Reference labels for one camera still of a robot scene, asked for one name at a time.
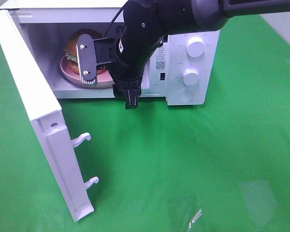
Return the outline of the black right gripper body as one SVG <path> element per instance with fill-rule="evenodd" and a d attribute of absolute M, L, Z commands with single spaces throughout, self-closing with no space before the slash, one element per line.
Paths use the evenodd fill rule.
<path fill-rule="evenodd" d="M 116 37 L 109 48 L 112 63 L 107 66 L 107 70 L 115 83 L 113 92 L 141 93 L 141 82 L 147 63 L 147 47 L 131 42 L 120 52 L 119 44 L 125 41 L 125 38 Z"/>

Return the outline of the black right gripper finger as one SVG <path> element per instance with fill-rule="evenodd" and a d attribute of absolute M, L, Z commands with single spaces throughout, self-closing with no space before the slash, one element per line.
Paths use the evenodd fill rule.
<path fill-rule="evenodd" d="M 140 83 L 117 83 L 113 85 L 113 94 L 116 98 L 125 99 L 125 109 L 136 109 L 139 106 L 141 95 Z"/>

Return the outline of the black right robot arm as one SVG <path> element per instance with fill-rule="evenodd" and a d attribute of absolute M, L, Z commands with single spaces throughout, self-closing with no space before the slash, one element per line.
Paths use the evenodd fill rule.
<path fill-rule="evenodd" d="M 114 95 L 135 109 L 144 66 L 164 36 L 215 31 L 239 15 L 290 12 L 290 0 L 129 0 L 120 12 L 125 27 L 111 50 L 118 63 L 107 70 Z"/>

